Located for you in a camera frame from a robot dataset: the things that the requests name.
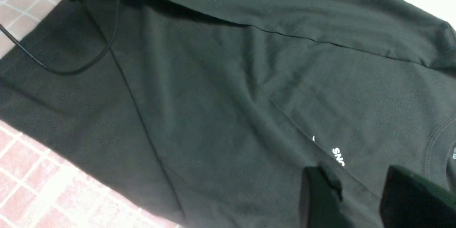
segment black fabric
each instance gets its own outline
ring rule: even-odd
[[[114,0],[88,6],[110,35]],[[389,165],[449,189],[446,22],[402,0],[124,0],[120,23],[121,71],[107,56],[56,77],[13,49],[0,119],[144,209],[190,228],[298,227],[301,170],[319,161],[356,227],[381,227]],[[24,44],[62,69],[104,46],[66,1]]]

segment power cord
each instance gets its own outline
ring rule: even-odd
[[[85,72],[87,69],[90,69],[93,65],[97,64],[106,54],[107,52],[111,49],[112,44],[115,41],[115,38],[117,36],[117,30],[119,28],[119,18],[120,18],[120,0],[116,0],[116,10],[115,10],[115,18],[114,18],[114,31],[111,35],[111,38],[108,41],[108,44],[105,46],[105,48],[90,62],[85,64],[84,66],[72,70],[72,71],[58,71],[56,69],[53,69],[50,66],[47,66],[46,64],[42,63],[39,59],[33,56],[13,35],[11,35],[8,30],[6,30],[5,27],[3,27],[0,24],[0,31],[2,31],[16,46],[21,48],[21,50],[26,53],[27,56],[29,56],[36,64],[41,66],[43,69],[59,76],[74,76],[81,74],[82,72]]]

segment tiled floor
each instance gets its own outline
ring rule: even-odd
[[[0,24],[23,38],[60,0],[0,0]],[[0,58],[13,44],[0,33]],[[177,228],[130,203],[0,121],[0,228]]]

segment seam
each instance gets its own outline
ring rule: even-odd
[[[424,66],[423,64],[420,64],[420,63],[417,63],[417,62],[408,61],[408,60],[405,60],[405,59],[398,59],[398,58],[394,58],[394,57],[388,56],[388,55],[381,55],[381,54],[373,53],[373,52],[370,52],[370,51],[365,51],[365,50],[361,50],[361,49],[358,49],[358,48],[353,48],[353,47],[350,47],[350,46],[344,46],[344,45],[341,45],[339,43],[334,43],[332,41],[316,40],[316,39],[313,39],[313,38],[310,38],[310,37],[305,37],[305,36],[289,35],[289,34],[285,34],[285,33],[282,33],[282,32],[265,30],[265,29],[257,27],[256,25],[248,25],[248,26],[254,27],[254,28],[256,28],[258,30],[261,30],[262,32],[266,32],[266,33],[273,33],[273,34],[278,34],[278,35],[282,35],[282,36],[286,36],[286,37],[292,37],[292,38],[306,39],[306,40],[313,41],[315,43],[327,43],[327,44],[330,44],[330,45],[333,45],[333,46],[338,46],[338,47],[350,49],[350,50],[353,50],[353,51],[358,51],[358,52],[362,52],[362,53],[371,54],[373,56],[378,56],[378,57],[392,59],[394,61],[402,61],[402,62],[407,62],[407,63],[412,63],[412,64],[418,64],[418,65],[423,66],[423,67],[425,67],[427,69],[436,69],[436,68],[431,68],[431,67]]]
[[[456,115],[451,116],[449,119],[447,119],[439,128],[435,130],[433,133],[434,135],[430,137],[429,142],[428,142],[428,149],[426,151],[426,156],[425,156],[425,175],[427,178],[430,177],[430,172],[431,172],[431,166],[430,166],[430,154],[432,150],[434,149],[435,143],[437,142],[438,137],[446,130],[448,126],[450,126],[452,123],[456,121]]]
[[[206,34],[209,36],[209,38],[210,38],[213,42],[215,42],[220,48],[224,49],[223,46],[221,46],[216,40],[214,40],[214,38],[212,38],[212,36],[209,35],[209,33],[207,33],[207,30],[206,30],[203,26],[201,26],[201,25],[200,25],[198,22],[196,22],[194,19],[192,19],[192,21],[193,21],[195,24],[197,24],[199,27],[201,27],[202,30],[204,30],[204,31],[206,32]],[[233,57],[229,56],[229,58],[230,58],[231,61],[233,61],[234,63],[236,63],[237,66],[239,66],[239,64],[235,61],[235,59],[234,59]],[[256,85],[256,87],[258,88],[258,90],[260,90],[261,93],[267,97],[267,99],[275,106],[275,108],[277,108],[277,109],[282,113],[282,115],[284,115],[284,116],[293,124],[293,126],[294,126],[296,129],[298,129],[298,131],[299,131],[301,134],[303,134],[308,140],[311,141],[311,138],[310,138],[310,137],[309,137],[309,136],[308,136],[308,135],[307,135],[307,134],[306,134],[306,133],[305,133],[305,132],[304,132],[304,131],[303,131],[303,130],[294,122],[294,121],[293,121],[293,119],[292,119],[291,117],[289,117],[287,114],[285,114],[285,112],[284,112],[284,111],[283,111],[283,110],[282,110],[282,109],[281,109],[281,108],[280,108],[280,107],[271,99],[271,97],[270,97],[269,95],[267,95],[267,94],[265,93],[265,91],[258,85],[258,83],[257,83],[252,77],[250,77],[250,76],[245,72],[244,69],[242,69],[241,67],[239,67],[239,68],[243,71],[244,76],[245,76],[246,78],[248,78],[250,81],[252,81],[252,82]],[[313,145],[316,145],[316,146],[324,153],[324,156],[326,156],[327,158],[330,158],[331,161],[332,161],[332,158],[329,156],[328,153],[326,153],[326,151],[325,151],[323,148],[321,148],[321,147],[320,147],[319,145],[317,145],[317,144],[313,144]],[[362,186],[363,186],[365,189],[367,189],[368,192],[370,192],[372,195],[374,195],[375,197],[377,197],[377,198],[379,198],[379,199],[381,198],[381,196],[379,196],[378,194],[376,194],[375,192],[373,192],[373,191],[372,191],[370,188],[368,188],[363,182],[361,182],[357,177],[355,177],[352,173],[350,173],[349,170],[347,170],[347,169],[345,169],[345,168],[342,168],[342,167],[340,167],[340,166],[338,166],[337,168],[342,169],[343,171],[347,172],[347,174],[349,174],[349,176],[351,176],[351,177],[352,177],[353,179],[355,179],[357,182],[359,182],[360,184],[362,184]]]

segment black t-shirt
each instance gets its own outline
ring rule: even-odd
[[[88,6],[109,35],[114,0]],[[389,165],[449,189],[454,35],[402,0],[124,0],[121,72],[60,78],[14,49],[0,118],[188,227],[297,227],[318,161],[355,225],[379,227]],[[67,69],[104,45],[66,1],[24,43]]]
[[[451,192],[456,192],[456,146],[450,151],[450,156],[446,163],[446,176]]]

